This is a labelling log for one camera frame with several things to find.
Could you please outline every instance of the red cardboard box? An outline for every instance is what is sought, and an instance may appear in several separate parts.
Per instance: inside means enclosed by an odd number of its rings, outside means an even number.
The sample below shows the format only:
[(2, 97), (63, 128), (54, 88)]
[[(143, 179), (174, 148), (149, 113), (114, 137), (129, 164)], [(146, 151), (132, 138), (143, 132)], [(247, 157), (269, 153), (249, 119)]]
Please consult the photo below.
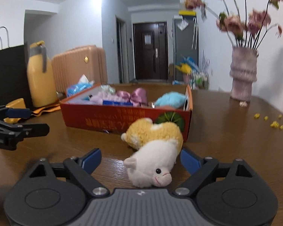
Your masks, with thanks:
[(152, 107), (127, 107), (90, 105), (84, 98), (95, 95), (101, 90), (96, 84), (78, 94), (61, 101), (61, 109), (66, 126), (94, 131), (124, 133), (137, 119), (151, 118), (153, 123), (172, 120), (181, 129), (184, 141), (187, 141), (192, 118), (193, 101), (189, 86), (170, 85), (167, 83), (131, 83), (111, 85), (118, 90), (133, 92), (137, 88), (147, 91), (149, 102), (155, 102), (159, 97), (169, 92), (179, 92), (187, 96), (182, 110), (163, 110)]

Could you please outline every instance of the blue plush toy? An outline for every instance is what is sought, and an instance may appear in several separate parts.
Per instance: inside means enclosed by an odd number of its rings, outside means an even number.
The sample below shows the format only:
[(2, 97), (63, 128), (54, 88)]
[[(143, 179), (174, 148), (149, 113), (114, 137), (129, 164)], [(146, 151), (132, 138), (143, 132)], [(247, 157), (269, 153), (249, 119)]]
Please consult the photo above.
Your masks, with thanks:
[(169, 92), (161, 96), (155, 103), (155, 107), (168, 105), (173, 108), (180, 108), (186, 102), (186, 96), (178, 92)]

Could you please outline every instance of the wooden table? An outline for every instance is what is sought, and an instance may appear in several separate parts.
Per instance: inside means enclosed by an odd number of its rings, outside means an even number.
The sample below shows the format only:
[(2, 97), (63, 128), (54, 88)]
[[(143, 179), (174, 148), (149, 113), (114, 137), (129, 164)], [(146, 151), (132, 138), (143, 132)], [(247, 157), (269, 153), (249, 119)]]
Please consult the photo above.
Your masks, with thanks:
[[(276, 193), (279, 211), (273, 226), (283, 226), (283, 130), (270, 127), (280, 112), (259, 98), (253, 98), (248, 108), (241, 108), (227, 93), (194, 91), (193, 101), (189, 141), (184, 146), (201, 157), (213, 156), (222, 162), (245, 159)], [(254, 119), (256, 113), (261, 114), (257, 120)], [(264, 121), (265, 116), (269, 117), (267, 121)], [(283, 117), (278, 121), (283, 124)], [(103, 159), (93, 176), (110, 190), (131, 187), (122, 161), (133, 151), (119, 135), (68, 128), (60, 111), (29, 122), (49, 124), (50, 133), (47, 137), (24, 140), (14, 152), (0, 152), (0, 226), (8, 225), (3, 212), (8, 190), (23, 171), (41, 157), (62, 162), (98, 147)], [(180, 162), (172, 170), (172, 177), (170, 189), (188, 177)]]

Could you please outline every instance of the yellow stuffed toy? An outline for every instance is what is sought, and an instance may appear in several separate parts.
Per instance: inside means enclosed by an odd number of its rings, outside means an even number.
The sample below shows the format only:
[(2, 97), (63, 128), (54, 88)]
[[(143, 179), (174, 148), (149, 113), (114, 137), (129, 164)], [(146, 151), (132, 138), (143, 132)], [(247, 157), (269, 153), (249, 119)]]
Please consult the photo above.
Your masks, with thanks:
[(183, 144), (182, 133), (175, 123), (153, 124), (150, 118), (142, 118), (132, 123), (127, 132), (121, 135), (121, 139), (136, 150), (139, 150), (150, 141), (172, 141), (177, 145), (178, 154)]

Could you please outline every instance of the gray ribbed panel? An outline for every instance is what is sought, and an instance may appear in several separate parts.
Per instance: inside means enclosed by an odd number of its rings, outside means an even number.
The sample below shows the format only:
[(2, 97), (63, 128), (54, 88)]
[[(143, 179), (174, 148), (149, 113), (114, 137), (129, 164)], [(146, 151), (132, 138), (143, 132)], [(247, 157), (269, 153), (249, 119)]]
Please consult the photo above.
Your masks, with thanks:
[(204, 220), (188, 199), (166, 189), (116, 189), (109, 198), (95, 199), (69, 226), (215, 226)]

